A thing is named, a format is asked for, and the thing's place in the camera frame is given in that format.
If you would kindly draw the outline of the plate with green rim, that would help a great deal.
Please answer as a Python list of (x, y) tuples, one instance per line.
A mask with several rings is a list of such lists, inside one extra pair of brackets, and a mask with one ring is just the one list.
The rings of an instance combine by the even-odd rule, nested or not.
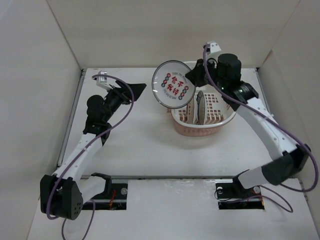
[(203, 91), (197, 93), (196, 100), (198, 120), (201, 125), (204, 125), (207, 120), (207, 102)]

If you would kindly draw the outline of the plate with red characters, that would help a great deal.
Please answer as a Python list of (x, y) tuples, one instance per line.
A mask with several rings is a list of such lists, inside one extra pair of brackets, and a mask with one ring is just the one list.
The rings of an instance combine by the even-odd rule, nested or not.
[(155, 99), (169, 109), (180, 109), (194, 97), (196, 87), (186, 78), (191, 69), (178, 60), (161, 63), (151, 79), (152, 93)]

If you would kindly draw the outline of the plate with orange sunburst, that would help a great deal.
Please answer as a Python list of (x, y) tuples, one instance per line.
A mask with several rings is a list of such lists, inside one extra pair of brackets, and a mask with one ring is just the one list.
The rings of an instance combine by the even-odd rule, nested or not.
[(187, 115), (187, 124), (194, 124), (196, 122), (197, 119), (197, 114), (196, 114), (196, 104), (195, 104), (195, 100), (191, 100), (188, 104), (187, 104), (187, 109), (186, 109), (186, 115)]

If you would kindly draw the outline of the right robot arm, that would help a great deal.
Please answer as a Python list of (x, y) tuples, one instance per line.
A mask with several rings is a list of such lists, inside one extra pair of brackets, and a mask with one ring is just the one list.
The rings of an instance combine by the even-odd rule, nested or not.
[(197, 60), (186, 78), (196, 87), (213, 86), (222, 99), (254, 130), (266, 147), (271, 162), (246, 170), (233, 178), (231, 191), (243, 197), (257, 185), (282, 185), (299, 173), (309, 158), (310, 149), (273, 119), (259, 98), (258, 92), (241, 79), (242, 64), (231, 53)]

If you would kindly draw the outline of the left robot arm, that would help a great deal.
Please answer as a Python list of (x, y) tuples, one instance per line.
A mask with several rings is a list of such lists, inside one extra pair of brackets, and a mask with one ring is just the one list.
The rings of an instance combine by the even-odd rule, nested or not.
[(105, 97), (92, 95), (88, 98), (85, 127), (77, 146), (54, 173), (44, 175), (40, 181), (40, 210), (50, 220), (75, 220), (83, 205), (93, 197), (98, 195), (105, 199), (111, 195), (111, 176), (94, 172), (84, 182), (80, 179), (93, 156), (105, 145), (110, 131), (118, 126), (111, 125), (110, 118), (121, 105), (132, 109), (147, 86), (120, 80), (116, 84), (118, 86), (111, 87)]

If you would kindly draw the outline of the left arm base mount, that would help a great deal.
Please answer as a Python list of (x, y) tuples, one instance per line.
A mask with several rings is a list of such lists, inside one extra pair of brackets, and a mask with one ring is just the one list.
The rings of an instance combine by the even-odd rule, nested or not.
[(94, 173), (80, 184), (83, 210), (118, 211), (127, 209), (128, 182)]

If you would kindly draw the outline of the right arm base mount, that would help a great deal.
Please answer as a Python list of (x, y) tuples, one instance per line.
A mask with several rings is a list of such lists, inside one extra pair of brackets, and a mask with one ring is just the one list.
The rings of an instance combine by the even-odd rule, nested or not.
[(264, 210), (261, 188), (243, 188), (232, 178), (215, 180), (214, 197), (219, 210)]

